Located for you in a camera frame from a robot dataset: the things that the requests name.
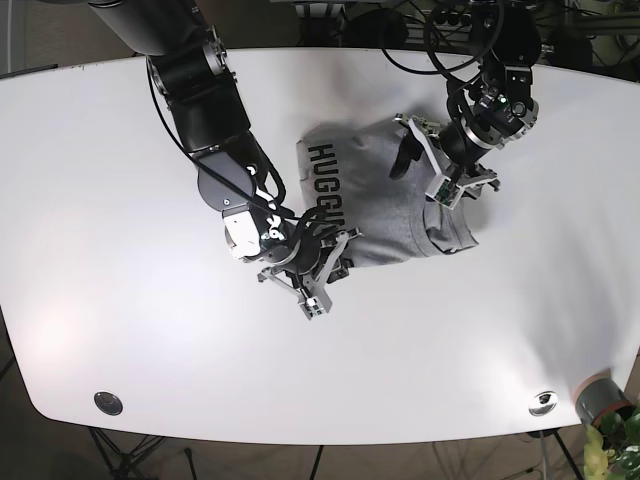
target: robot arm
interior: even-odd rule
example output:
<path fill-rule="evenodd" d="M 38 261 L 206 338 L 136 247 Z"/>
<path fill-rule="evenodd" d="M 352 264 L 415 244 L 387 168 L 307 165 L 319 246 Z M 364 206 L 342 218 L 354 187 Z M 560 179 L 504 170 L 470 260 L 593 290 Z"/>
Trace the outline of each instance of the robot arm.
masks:
<path fill-rule="evenodd" d="M 132 50 L 147 56 L 150 79 L 178 132 L 174 141 L 198 168 L 203 200 L 222 213 L 232 255 L 270 264 L 258 280 L 285 286 L 307 318 L 327 313 L 331 301 L 324 286 L 348 275 L 340 255 L 358 232 L 339 230 L 320 208 L 298 218 L 282 206 L 284 184 L 250 132 L 224 46 L 195 2 L 93 0 L 89 5 Z M 266 187 L 269 175 L 278 188 L 275 195 Z M 288 279 L 278 277 L 281 273 Z"/>
<path fill-rule="evenodd" d="M 419 117 L 396 117 L 409 132 L 391 177 L 401 177 L 408 162 L 426 152 L 427 168 L 433 175 L 425 193 L 449 209 L 455 208 L 463 196 L 478 198 L 486 184 L 496 191 L 500 188 L 497 174 L 483 168 L 479 160 L 492 149 L 521 138 L 538 117 L 538 104 L 531 98 L 531 67 L 540 57 L 542 46 L 526 5 L 504 5 L 501 25 L 496 2 L 480 0 L 470 8 L 473 55 L 480 54 L 496 29 L 499 31 L 492 48 L 480 58 L 480 73 L 472 80 L 463 83 L 444 72 L 451 122 L 443 127 Z M 432 62 L 439 63 L 433 57 Z M 467 103 L 465 90 L 475 102 L 473 107 Z"/>

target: gray pot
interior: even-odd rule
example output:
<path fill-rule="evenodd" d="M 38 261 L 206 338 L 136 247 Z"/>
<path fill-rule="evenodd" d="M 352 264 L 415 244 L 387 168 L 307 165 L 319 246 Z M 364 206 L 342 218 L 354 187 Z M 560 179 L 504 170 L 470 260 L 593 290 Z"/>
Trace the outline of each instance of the gray pot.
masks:
<path fill-rule="evenodd" d="M 584 382 L 576 392 L 575 406 L 582 423 L 596 428 L 607 413 L 618 412 L 627 419 L 635 409 L 620 387 L 606 375 L 596 375 Z"/>

